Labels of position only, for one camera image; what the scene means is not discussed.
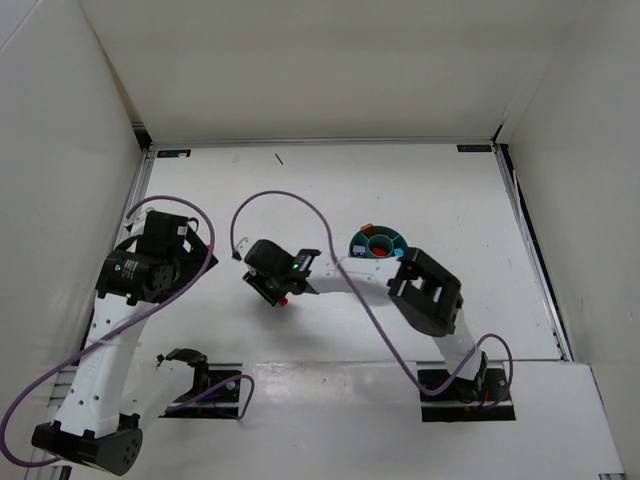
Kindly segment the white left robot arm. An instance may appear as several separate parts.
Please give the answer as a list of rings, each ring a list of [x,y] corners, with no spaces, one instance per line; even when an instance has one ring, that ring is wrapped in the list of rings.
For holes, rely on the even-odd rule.
[[[207,387],[207,358],[175,348],[157,358],[142,386],[124,392],[143,322],[149,312],[184,288],[217,260],[193,229],[193,219],[149,211],[137,234],[118,244],[99,274],[91,327],[68,393],[54,418],[36,426],[33,446],[52,456],[117,476],[134,465],[143,431],[178,400]]]

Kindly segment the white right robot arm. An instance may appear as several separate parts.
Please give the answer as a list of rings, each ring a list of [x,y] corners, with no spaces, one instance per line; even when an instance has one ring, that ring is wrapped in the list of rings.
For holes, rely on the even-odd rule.
[[[400,257],[332,259],[317,249],[293,255],[261,239],[244,263],[243,280],[272,306],[289,294],[333,293],[359,293],[374,306],[394,306],[410,327],[434,340],[458,399],[480,399],[487,359],[466,325],[461,282],[421,249],[410,247]]]

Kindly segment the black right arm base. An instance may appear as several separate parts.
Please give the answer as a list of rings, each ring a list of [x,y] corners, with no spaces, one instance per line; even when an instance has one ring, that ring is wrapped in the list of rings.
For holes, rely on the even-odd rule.
[[[505,369],[490,366],[478,391],[469,383],[456,380],[439,395],[421,393],[421,420],[423,423],[515,421],[514,405],[511,395],[505,391],[506,386]]]

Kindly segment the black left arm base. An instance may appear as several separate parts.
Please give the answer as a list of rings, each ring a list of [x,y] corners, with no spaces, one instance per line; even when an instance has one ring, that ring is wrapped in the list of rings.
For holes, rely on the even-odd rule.
[[[210,364],[204,379],[204,385],[180,396],[171,407],[192,399],[197,393],[204,391],[222,381],[224,386],[203,397],[196,403],[191,403],[181,409],[170,411],[163,415],[169,419],[204,419],[204,420],[232,420],[239,415],[240,395],[244,380],[229,381],[229,378],[242,374],[241,364],[223,363]]]

